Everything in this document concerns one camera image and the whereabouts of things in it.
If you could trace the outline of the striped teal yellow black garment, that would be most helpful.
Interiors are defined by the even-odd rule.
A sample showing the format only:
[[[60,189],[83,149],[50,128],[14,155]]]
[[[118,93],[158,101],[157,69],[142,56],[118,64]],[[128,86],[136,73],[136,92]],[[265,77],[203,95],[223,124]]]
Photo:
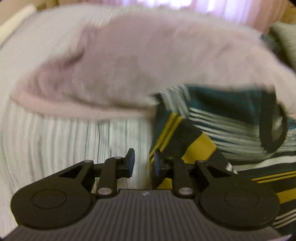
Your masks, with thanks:
[[[273,226],[295,234],[295,120],[276,92],[182,85],[155,95],[155,150],[186,163],[212,162],[270,187],[280,200]]]

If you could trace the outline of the white striped bed cover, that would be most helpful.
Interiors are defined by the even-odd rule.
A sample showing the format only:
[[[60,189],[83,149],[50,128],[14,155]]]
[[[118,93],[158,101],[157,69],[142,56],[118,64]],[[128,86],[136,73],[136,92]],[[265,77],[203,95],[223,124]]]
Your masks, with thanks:
[[[218,160],[225,146],[216,141],[217,131],[205,131],[189,139],[197,128],[189,118],[205,121],[207,115],[190,109],[186,86],[163,93],[169,112],[158,123],[153,119],[84,120],[55,118],[32,113],[10,99],[17,80],[51,55],[66,51],[80,28],[100,26],[122,14],[145,11],[141,6],[75,4],[36,13],[24,21],[1,48],[1,234],[16,226],[10,211],[12,195],[38,181],[85,159],[105,159],[135,150],[132,178],[120,181],[122,188],[149,186],[149,151],[161,133],[161,150],[180,154],[185,162],[196,158]]]

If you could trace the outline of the pink folded blanket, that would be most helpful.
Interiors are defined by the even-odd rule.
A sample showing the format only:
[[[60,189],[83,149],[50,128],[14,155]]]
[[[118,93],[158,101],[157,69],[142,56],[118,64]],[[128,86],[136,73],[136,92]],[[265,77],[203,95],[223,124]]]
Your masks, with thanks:
[[[69,52],[19,81],[11,99],[48,115],[146,118],[154,111],[153,94],[181,84],[276,90],[295,115],[295,72],[258,37],[156,14],[84,28]]]

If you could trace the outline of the grey green cushion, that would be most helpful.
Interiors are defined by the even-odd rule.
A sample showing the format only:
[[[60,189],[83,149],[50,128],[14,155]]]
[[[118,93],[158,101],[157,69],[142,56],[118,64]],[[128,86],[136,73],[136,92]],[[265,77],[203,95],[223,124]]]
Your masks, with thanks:
[[[270,31],[279,39],[290,65],[295,68],[295,24],[276,22]]]

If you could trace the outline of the cream pillow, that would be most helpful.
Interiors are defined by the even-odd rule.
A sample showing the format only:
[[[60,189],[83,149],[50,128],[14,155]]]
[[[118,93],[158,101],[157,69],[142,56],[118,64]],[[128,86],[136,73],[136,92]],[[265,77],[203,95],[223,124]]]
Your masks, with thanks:
[[[8,20],[6,20],[1,25],[1,46],[4,42],[11,36],[11,34],[32,14],[37,11],[37,8],[33,4],[29,4],[14,15],[12,15]]]

